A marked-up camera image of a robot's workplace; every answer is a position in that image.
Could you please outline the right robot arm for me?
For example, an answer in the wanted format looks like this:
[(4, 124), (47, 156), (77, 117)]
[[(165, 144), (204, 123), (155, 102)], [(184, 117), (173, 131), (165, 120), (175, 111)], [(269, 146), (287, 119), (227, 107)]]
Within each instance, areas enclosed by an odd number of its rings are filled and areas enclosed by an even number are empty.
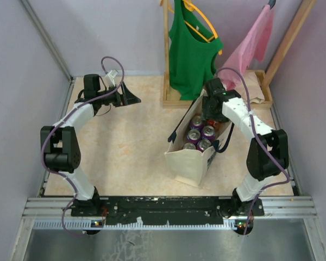
[(261, 121), (240, 94), (235, 90), (227, 91), (220, 79), (208, 81), (204, 88), (203, 120), (229, 122), (231, 128), (237, 127), (249, 141), (248, 172), (234, 189), (229, 209), (230, 214), (245, 215), (258, 196), (272, 185), (273, 178), (288, 168), (288, 137), (284, 130), (274, 130)]

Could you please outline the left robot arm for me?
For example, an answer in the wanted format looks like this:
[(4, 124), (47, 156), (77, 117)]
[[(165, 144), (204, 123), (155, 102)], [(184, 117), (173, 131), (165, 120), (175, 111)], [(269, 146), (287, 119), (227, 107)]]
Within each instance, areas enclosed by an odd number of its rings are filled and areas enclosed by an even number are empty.
[(78, 132), (97, 115), (103, 106), (124, 107), (140, 103), (124, 81), (115, 83), (118, 72), (111, 70), (105, 77), (87, 74), (83, 78), (83, 90), (77, 96), (71, 111), (52, 126), (40, 130), (41, 159), (44, 168), (61, 176), (74, 191), (68, 205), (73, 216), (95, 216), (101, 212), (99, 193), (83, 173), (78, 144)]

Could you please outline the purple Fanta can top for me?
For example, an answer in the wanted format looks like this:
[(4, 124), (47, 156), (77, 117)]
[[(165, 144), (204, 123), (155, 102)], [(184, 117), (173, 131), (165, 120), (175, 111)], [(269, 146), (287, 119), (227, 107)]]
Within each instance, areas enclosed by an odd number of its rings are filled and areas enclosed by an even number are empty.
[(200, 133), (202, 139), (209, 140), (210, 142), (213, 142), (216, 138), (216, 131), (213, 126), (204, 126)]

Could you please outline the beige canvas tote bag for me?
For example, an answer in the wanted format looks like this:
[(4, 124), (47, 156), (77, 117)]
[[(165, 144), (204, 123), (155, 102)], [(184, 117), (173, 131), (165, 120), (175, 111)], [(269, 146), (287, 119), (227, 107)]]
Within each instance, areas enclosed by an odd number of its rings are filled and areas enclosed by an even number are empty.
[(187, 142), (187, 131), (190, 129), (190, 121), (193, 116), (202, 113), (202, 101), (206, 96), (203, 90), (200, 96), (192, 102), (185, 115), (168, 137), (168, 150), (164, 153), (166, 165), (175, 180), (194, 186), (202, 187), (204, 177), (214, 158), (219, 154), (217, 150), (225, 145), (229, 135), (231, 123), (222, 123), (216, 132), (216, 147), (209, 147), (206, 151), (183, 149)]

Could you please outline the purple fanta can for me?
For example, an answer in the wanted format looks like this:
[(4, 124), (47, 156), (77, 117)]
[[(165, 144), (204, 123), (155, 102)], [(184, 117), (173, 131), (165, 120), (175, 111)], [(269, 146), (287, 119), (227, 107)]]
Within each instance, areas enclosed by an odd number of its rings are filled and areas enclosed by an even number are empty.
[(201, 139), (198, 143), (197, 143), (197, 150), (204, 152), (206, 151), (209, 147), (211, 146), (211, 142), (208, 139)]
[(191, 129), (201, 130), (204, 128), (204, 121), (200, 115), (195, 115), (190, 121)]
[(196, 149), (196, 145), (191, 143), (191, 142), (186, 142), (184, 145), (183, 145), (183, 149), (184, 150), (195, 150)]
[(210, 142), (213, 142), (216, 138), (216, 131), (213, 126), (204, 126), (200, 133), (202, 139), (209, 140)]
[(195, 145), (198, 144), (201, 138), (202, 136), (198, 129), (190, 129), (186, 135), (187, 142), (190, 142)]

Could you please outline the red Coke can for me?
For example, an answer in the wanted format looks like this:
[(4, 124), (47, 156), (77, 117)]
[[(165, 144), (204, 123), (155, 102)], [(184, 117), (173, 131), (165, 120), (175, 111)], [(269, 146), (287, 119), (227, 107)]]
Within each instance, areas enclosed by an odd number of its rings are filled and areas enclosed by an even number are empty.
[(205, 124), (207, 126), (212, 126), (215, 130), (218, 130), (220, 128), (220, 123), (215, 120), (207, 119)]

